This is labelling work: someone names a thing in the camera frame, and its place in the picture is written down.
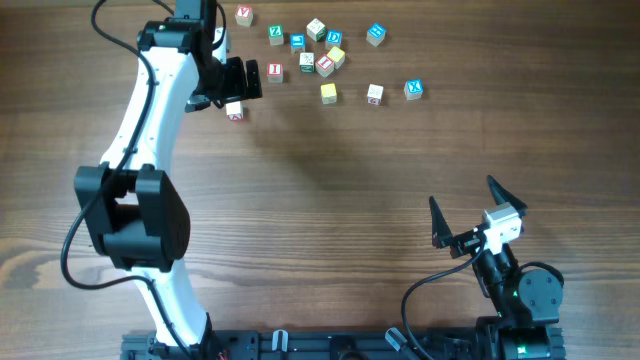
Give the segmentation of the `red letter I block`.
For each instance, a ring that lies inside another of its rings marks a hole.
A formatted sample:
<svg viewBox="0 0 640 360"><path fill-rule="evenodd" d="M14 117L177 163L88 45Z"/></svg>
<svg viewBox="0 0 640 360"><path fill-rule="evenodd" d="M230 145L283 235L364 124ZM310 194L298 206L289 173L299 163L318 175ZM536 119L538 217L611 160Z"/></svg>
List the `red letter I block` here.
<svg viewBox="0 0 640 360"><path fill-rule="evenodd" d="M271 83L282 83L284 81L283 65L281 63L269 63L267 79Z"/></svg>

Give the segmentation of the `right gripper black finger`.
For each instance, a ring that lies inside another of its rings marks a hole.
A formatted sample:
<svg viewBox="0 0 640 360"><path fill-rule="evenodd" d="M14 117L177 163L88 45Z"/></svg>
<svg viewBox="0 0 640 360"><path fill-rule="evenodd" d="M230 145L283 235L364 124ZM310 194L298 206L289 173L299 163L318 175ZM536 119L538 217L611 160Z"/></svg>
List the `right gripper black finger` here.
<svg viewBox="0 0 640 360"><path fill-rule="evenodd" d="M520 216L525 216L527 214L528 206L511 192L506 190L493 176L487 176L487 184L496 205L509 203L515 208Z"/></svg>
<svg viewBox="0 0 640 360"><path fill-rule="evenodd" d="M448 247L453 234L434 196L429 197L429 207L432 220L432 245L438 249Z"/></svg>

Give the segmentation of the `red letter A block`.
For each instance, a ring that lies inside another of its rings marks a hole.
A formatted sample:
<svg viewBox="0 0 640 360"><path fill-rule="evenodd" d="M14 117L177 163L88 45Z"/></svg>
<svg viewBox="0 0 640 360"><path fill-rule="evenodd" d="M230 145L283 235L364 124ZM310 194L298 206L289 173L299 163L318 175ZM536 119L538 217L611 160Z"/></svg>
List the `red letter A block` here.
<svg viewBox="0 0 640 360"><path fill-rule="evenodd" d="M231 121L243 121L244 120L244 108L241 101L235 101L227 103L225 105L226 114Z"/></svg>

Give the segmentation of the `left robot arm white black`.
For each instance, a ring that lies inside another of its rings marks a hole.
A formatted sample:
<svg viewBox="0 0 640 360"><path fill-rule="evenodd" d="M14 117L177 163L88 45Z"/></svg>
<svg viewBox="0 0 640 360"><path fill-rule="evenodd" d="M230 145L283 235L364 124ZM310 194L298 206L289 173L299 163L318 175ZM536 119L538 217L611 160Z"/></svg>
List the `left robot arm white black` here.
<svg viewBox="0 0 640 360"><path fill-rule="evenodd" d="M191 220L169 173L183 117L212 106L242 119L243 102L262 95L259 67L230 55L215 1L178 2L145 25L131 52L139 68L118 133L99 164L74 178L75 225L137 283L154 319L153 333L124 337L124 358L222 359L225 347L186 271Z"/></svg>

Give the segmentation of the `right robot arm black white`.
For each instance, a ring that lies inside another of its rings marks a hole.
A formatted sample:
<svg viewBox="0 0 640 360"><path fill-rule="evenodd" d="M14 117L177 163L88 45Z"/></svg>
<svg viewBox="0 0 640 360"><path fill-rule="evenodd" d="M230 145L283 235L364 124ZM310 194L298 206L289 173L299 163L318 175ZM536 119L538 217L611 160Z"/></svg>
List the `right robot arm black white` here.
<svg viewBox="0 0 640 360"><path fill-rule="evenodd" d="M483 296L496 314L471 328L443 330L431 343L448 359L564 359L559 322L564 277L543 262L519 264L510 243L524 232L527 205L488 176L495 206L471 230L455 235L431 197L432 244L451 257L469 256Z"/></svg>

